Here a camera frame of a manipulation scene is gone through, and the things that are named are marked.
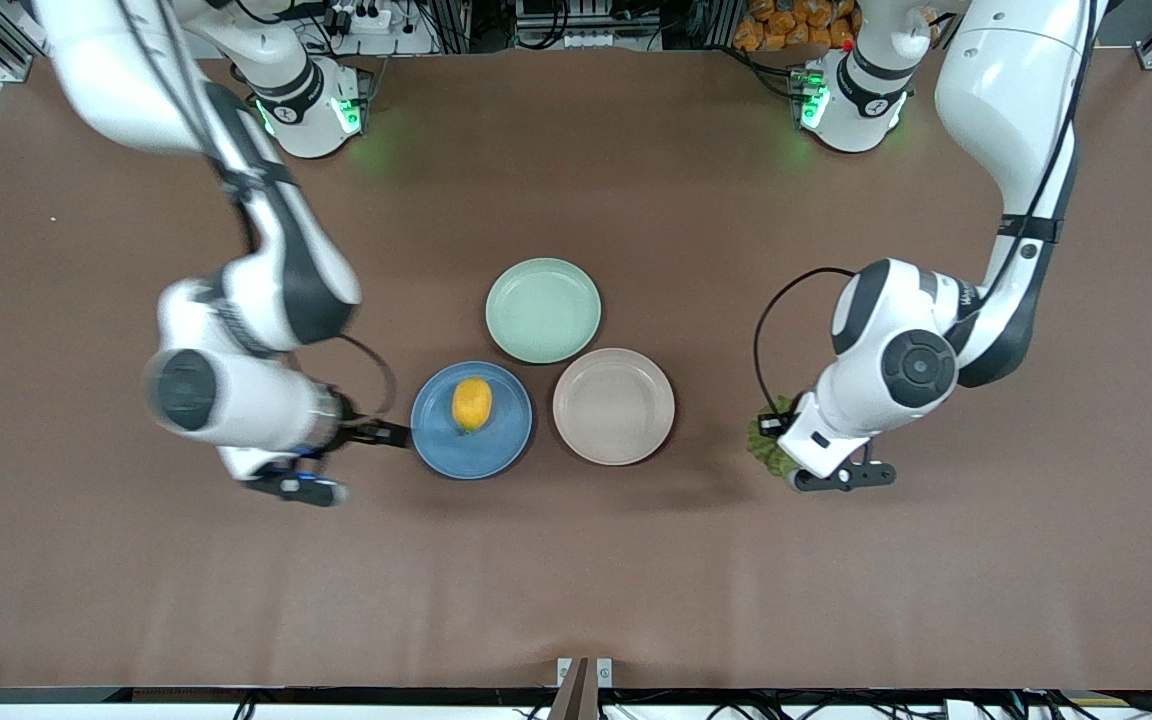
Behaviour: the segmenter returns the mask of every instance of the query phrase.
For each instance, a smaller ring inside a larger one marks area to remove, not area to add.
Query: brown table
[[[147,417],[156,297],[238,229],[204,162],[97,136],[38,67],[0,104],[0,685],[525,685],[579,653],[623,685],[1152,685],[1152,73],[1129,51],[1097,54],[1020,372],[879,439],[889,488],[796,495],[745,454],[750,333],[787,278],[984,272],[1000,200],[937,122],[937,66],[889,141],[838,156],[721,55],[394,61],[370,136],[293,164],[364,282],[353,332],[399,418],[490,359],[540,420],[482,483],[342,452],[339,510],[242,491]],[[599,283],[593,347],[675,382],[652,460],[579,461],[562,366],[488,341],[490,283],[540,255]],[[778,309],[773,391],[826,366],[836,296]],[[302,361],[378,396],[347,346]]]

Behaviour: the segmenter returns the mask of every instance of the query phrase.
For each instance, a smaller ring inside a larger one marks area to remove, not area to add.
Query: black cable
[[[1064,712],[1060,711],[1060,706],[1056,705],[1055,700],[1052,700],[1049,694],[1041,694],[1038,696],[1038,700],[1047,708],[1047,720],[1064,720]]]
[[[764,88],[767,88],[768,90],[771,90],[772,94],[780,94],[781,97],[785,97],[786,100],[796,100],[797,99],[797,96],[793,94],[793,92],[788,92],[788,91],[781,90],[781,88],[776,88],[776,86],[772,85],[772,81],[763,77],[763,73],[761,71],[756,70],[755,68],[750,68],[750,69],[755,70],[755,77],[758,78],[758,82],[763,83]]]
[[[647,38],[647,50],[652,50],[652,44],[653,44],[653,41],[655,41],[655,38],[657,38],[658,35],[660,35],[664,31],[667,31],[667,29],[669,29],[669,28],[680,26],[680,24],[684,23],[685,20],[687,18],[676,18],[676,20],[673,20],[672,23],[667,24],[667,26],[658,26],[657,31],[654,31],[652,33],[652,37]],[[660,50],[664,50],[664,40],[660,41]]]
[[[554,22],[550,24],[550,31],[545,32],[543,40],[538,41],[536,45],[529,44],[529,41],[517,41],[518,47],[526,47],[526,50],[548,50],[562,40],[563,33],[567,32],[567,22],[570,17],[571,9],[567,6],[567,0],[553,0],[554,5]],[[562,26],[559,28],[558,23],[562,20]]]
[[[314,23],[316,28],[319,28],[319,37],[323,38],[324,55],[332,59],[338,59],[339,55],[338,52],[335,51],[335,46],[332,44],[332,37],[328,36],[328,31],[326,31],[326,29],[323,26],[323,23],[319,22],[319,17],[317,17],[314,10],[311,10],[310,6],[308,5],[305,5],[305,17],[310,18],[310,22]]]
[[[872,445],[873,441],[865,444],[865,462],[869,462],[870,456],[873,454]],[[890,720],[901,720],[897,711],[904,712],[905,717],[909,717],[910,720],[914,720],[915,717],[919,717],[923,720],[942,720],[943,717],[940,712],[915,712],[909,705],[896,705],[896,703],[892,702],[881,702],[879,698],[873,697],[872,694],[838,691],[838,698],[841,698],[841,700],[858,702],[861,705],[882,712],[882,714],[889,717]]]
[[[1015,706],[1005,705],[1002,710],[1006,712],[1011,720],[1029,720],[1029,702],[1021,697],[1020,694],[1011,691],[1011,702],[1015,702]]]
[[[804,712],[803,717],[799,717],[799,720],[808,720],[810,717],[817,714],[817,712],[823,711],[824,706],[832,705],[832,703],[836,700],[838,700],[838,694],[835,691],[831,691],[828,696],[820,698],[820,702],[818,702],[817,705],[812,707],[812,710]]]
[[[764,715],[767,715],[771,720],[794,720],[794,717],[790,717],[790,714],[781,707],[780,694],[776,691],[770,691],[768,695],[771,697],[763,697],[761,694],[755,692],[753,698],[751,698],[749,703],[758,708],[758,711]]]
[[[1043,179],[1038,181],[1038,188],[1034,191],[1034,198],[1029,202],[1029,210],[1025,210],[1025,217],[1020,219],[1020,228],[1016,228],[1016,236],[1011,238],[1011,247],[1007,250],[1007,256],[1002,259],[1002,264],[998,265],[998,273],[993,275],[993,282],[990,283],[990,288],[984,291],[980,297],[980,306],[984,302],[990,300],[993,291],[998,288],[998,281],[1001,281],[1002,275],[1007,272],[1007,268],[1011,265],[1011,257],[1016,255],[1020,243],[1024,241],[1025,237],[1025,225],[1029,225],[1029,220],[1034,217],[1038,210],[1038,200],[1043,199],[1043,194],[1047,191],[1047,182],[1052,177],[1052,172],[1056,168],[1056,160],[1060,159],[1061,149],[1064,146],[1066,138],[1070,135],[1070,129],[1074,128],[1074,112],[1078,108],[1078,100],[1083,96],[1083,82],[1087,78],[1087,66],[1092,63],[1092,48],[1096,41],[1096,0],[1087,0],[1087,36],[1083,40],[1083,56],[1078,62],[1078,76],[1074,78],[1074,88],[1070,93],[1069,108],[1064,109],[1064,119],[1061,120],[1060,132],[1056,135],[1055,146],[1052,147],[1052,157],[1047,159],[1047,168],[1043,169]]]
[[[291,0],[291,3],[287,5],[287,9],[290,10],[291,6],[295,3],[296,0]],[[247,5],[243,5],[243,0],[234,0],[234,5],[237,5],[238,9],[242,10],[244,15],[247,15],[249,18],[256,20],[256,22],[259,22],[263,26],[275,26],[278,23],[283,22],[281,18],[270,20],[270,18],[257,17],[255,13],[251,13],[251,10],[247,8]]]
[[[1100,720],[1098,717],[1092,715],[1091,712],[1083,710],[1078,703],[1069,700],[1069,697],[1066,697],[1064,694],[1060,691],[1047,691],[1047,695],[1051,696],[1052,700],[1055,700],[1059,706],[1073,708],[1074,712],[1078,712],[1079,715],[1083,715],[1085,720]]]
[[[233,720],[252,720],[252,717],[256,717],[256,703],[262,696],[265,696],[266,700],[274,700],[273,694],[268,691],[247,691],[243,694],[243,700],[234,710]]]
[[[172,105],[177,111],[180,122],[183,122],[185,129],[189,131],[189,135],[194,136],[194,141],[197,143],[198,149],[207,160],[212,172],[214,172],[217,176],[222,177],[223,168],[221,168],[215,145],[211,142],[211,136],[206,131],[206,127],[198,124],[204,122],[202,107],[198,106],[197,97],[194,96],[194,92],[189,91],[189,88],[192,86],[192,82],[189,79],[187,68],[184,68],[184,60],[182,58],[182,53],[180,53],[179,38],[172,32],[172,22],[170,18],[168,18],[168,15],[166,15],[166,9],[164,8],[161,0],[156,3],[157,9],[159,10],[159,18],[164,23],[164,28],[168,29],[169,40],[172,41],[172,55],[175,60],[175,65],[177,65],[177,68],[182,73],[182,79],[184,82],[189,100],[191,100],[192,111],[185,105],[182,97],[177,94],[177,91],[174,90],[172,83],[168,82],[168,77],[166,77],[166,73],[157,62],[156,55],[150,53],[150,47],[145,41],[145,36],[141,35],[141,26],[137,26],[136,18],[132,17],[131,9],[127,6],[127,0],[116,0],[116,5],[119,14],[122,15],[123,23],[127,24],[128,31],[131,32],[132,40],[136,41],[137,50],[141,51],[142,58],[145,59],[145,63],[150,67],[150,71],[154,74],[154,79],[162,88],[164,93],[168,96],[168,100],[172,101]],[[243,248],[248,252],[252,252],[256,248],[256,237],[252,229],[251,218],[248,217],[247,210],[243,209],[237,200],[232,199],[230,205],[233,205],[234,211],[238,214],[238,227],[241,227],[243,232]]]
[[[434,18],[434,14],[430,13],[429,8],[425,8],[425,5],[419,3],[419,1],[416,3],[416,10],[419,10],[420,16],[425,18],[430,32],[433,32],[434,37],[438,37],[439,53],[449,55],[450,53],[448,53],[447,48],[452,45],[452,41],[448,40],[448,29],[444,26],[444,23],[438,22],[438,18]]]
[[[772,65],[756,63],[756,61],[749,56],[749,53],[742,54],[740,50],[735,47],[727,47],[726,45],[707,45],[705,50],[718,50],[719,53],[723,53],[728,58],[736,60],[737,63],[744,65],[745,68],[755,70],[756,73],[767,73],[770,76],[778,77],[790,77],[790,70],[783,68],[773,68]]]
[[[388,414],[389,410],[393,410],[394,401],[397,400],[397,379],[394,378],[393,367],[389,366],[389,363],[385,363],[385,358],[381,357],[379,353],[372,350],[372,348],[370,347],[366,347],[361,341],[355,340],[355,338],[349,338],[344,333],[340,333],[335,338],[338,338],[338,340],[343,340],[349,344],[357,347],[358,350],[362,351],[362,354],[366,355],[367,357],[371,357],[371,361],[372,363],[376,364],[376,367],[380,369],[380,374],[385,379],[385,399],[384,401],[380,402],[380,407],[378,407],[378,409],[372,411],[371,415],[369,416],[370,418],[381,418],[381,416]]]
[[[531,712],[529,712],[529,714],[526,714],[526,720],[536,720],[536,715],[539,714],[539,712],[540,712],[540,710],[543,707],[547,707],[547,705],[553,705],[553,702],[548,702],[548,703],[547,702],[540,702],[539,705],[536,705],[536,707],[531,707]]]
[[[781,288],[781,291],[778,291],[776,295],[772,296],[772,301],[768,301],[768,304],[763,308],[763,314],[758,316],[758,324],[755,325],[755,378],[758,379],[758,388],[763,391],[763,397],[764,400],[767,400],[767,407],[771,407],[772,414],[774,415],[780,415],[780,414],[776,412],[776,402],[772,401],[772,393],[767,392],[767,384],[763,381],[763,361],[760,359],[759,355],[759,340],[760,338],[763,338],[763,324],[767,321],[767,316],[772,313],[773,306],[776,306],[776,302],[780,301],[781,297],[785,297],[785,294],[787,291],[794,290],[794,287],[799,282],[805,281],[805,279],[809,279],[812,275],[819,275],[821,273],[833,273],[838,275],[844,275],[847,278],[855,276],[856,274],[850,270],[832,268],[831,266],[824,266],[824,268],[809,270],[808,272],[801,274],[799,276],[794,278],[790,281],[790,283]],[[799,720],[806,720],[806,715],[801,717]]]
[[[749,712],[745,712],[744,707],[741,707],[740,705],[732,705],[732,703],[729,702],[723,703],[723,705],[719,705],[718,707],[715,707],[713,712],[710,712],[708,717],[705,717],[705,720],[714,720],[714,717],[718,717],[719,712],[722,712],[723,710],[727,708],[732,708],[735,710],[736,712],[740,712],[740,714],[744,717],[745,720],[755,720],[755,717],[750,715]]]

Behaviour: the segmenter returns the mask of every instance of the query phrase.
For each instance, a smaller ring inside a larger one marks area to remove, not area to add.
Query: white robotic arm
[[[1002,192],[986,278],[975,286],[884,259],[847,283],[831,328],[838,359],[790,418],[763,423],[810,477],[847,487],[854,471],[841,465],[870,438],[931,414],[955,384],[994,382],[1024,359],[1074,181],[1073,108],[1104,12],[1102,0],[975,0],[967,12],[935,104]]]
[[[297,461],[350,441],[402,446],[406,429],[361,418],[348,397],[281,359],[343,331],[362,300],[357,278],[262,123],[188,59],[168,6],[88,1],[76,13],[74,5],[37,3],[74,108],[112,141],[204,154],[250,236],[248,255],[162,294],[160,351],[147,366],[157,420],[218,446],[248,487],[285,500],[343,502],[342,486],[302,473]]]
[[[301,5],[243,0],[257,17],[274,17]],[[129,147],[202,152],[177,109],[157,83],[128,22],[142,29],[152,53],[169,53],[166,28],[151,0],[38,0],[52,63],[74,108],[101,135]],[[256,94],[266,129],[283,150],[319,158],[361,132],[361,76],[338,61],[311,58],[288,24],[262,24],[236,0],[173,0],[174,26],[211,41],[243,73]],[[158,55],[170,58],[170,55]],[[166,82],[175,94],[182,76]]]

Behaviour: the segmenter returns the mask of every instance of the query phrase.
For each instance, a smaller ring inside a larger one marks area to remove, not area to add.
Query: beige plate
[[[563,441],[600,465],[628,465],[673,427],[673,388],[653,361],[608,347],[582,355],[558,378],[554,424]]]

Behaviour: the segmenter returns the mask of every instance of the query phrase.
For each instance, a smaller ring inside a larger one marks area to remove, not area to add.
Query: yellow lemon
[[[492,415],[492,386],[483,378],[465,378],[452,393],[452,418],[467,433],[483,427]]]

